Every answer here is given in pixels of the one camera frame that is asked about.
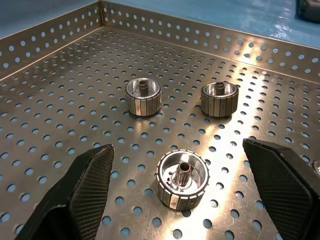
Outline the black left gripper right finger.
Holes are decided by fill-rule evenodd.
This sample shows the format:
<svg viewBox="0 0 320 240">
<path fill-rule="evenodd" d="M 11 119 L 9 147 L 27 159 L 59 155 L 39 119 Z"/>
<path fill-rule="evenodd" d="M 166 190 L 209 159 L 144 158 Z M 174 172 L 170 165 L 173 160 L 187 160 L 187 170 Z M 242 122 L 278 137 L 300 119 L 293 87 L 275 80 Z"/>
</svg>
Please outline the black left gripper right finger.
<svg viewBox="0 0 320 240">
<path fill-rule="evenodd" d="M 320 176 L 291 148 L 242 142 L 259 196 L 283 240 L 320 240 Z"/>
</svg>

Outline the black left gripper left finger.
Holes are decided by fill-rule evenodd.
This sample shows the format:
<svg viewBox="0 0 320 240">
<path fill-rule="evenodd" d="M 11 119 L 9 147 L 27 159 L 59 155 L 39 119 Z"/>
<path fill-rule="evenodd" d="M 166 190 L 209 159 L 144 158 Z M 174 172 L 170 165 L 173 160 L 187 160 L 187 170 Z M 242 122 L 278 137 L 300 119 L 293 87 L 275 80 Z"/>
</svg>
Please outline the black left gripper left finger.
<svg viewBox="0 0 320 240">
<path fill-rule="evenodd" d="M 106 144 L 78 155 L 37 204 L 15 240 L 95 240 L 114 154 L 113 145 Z"/>
</svg>

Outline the perforated steel tray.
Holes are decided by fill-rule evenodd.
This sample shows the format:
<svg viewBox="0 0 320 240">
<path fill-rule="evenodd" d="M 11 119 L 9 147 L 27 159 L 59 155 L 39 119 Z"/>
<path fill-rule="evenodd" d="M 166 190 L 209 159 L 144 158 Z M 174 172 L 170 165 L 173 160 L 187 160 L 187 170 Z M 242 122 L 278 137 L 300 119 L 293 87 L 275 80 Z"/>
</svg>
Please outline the perforated steel tray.
<svg viewBox="0 0 320 240">
<path fill-rule="evenodd" d="M 126 85 L 150 78 L 160 110 L 128 111 Z M 237 110 L 201 110 L 201 89 L 228 82 Z M 0 39 L 0 240 L 14 240 L 76 156 L 111 144 L 96 240 L 283 240 L 259 196 L 243 139 L 320 160 L 320 49 L 109 1 Z M 160 201 L 160 159 L 189 150 L 209 182 L 199 204 Z"/>
</svg>

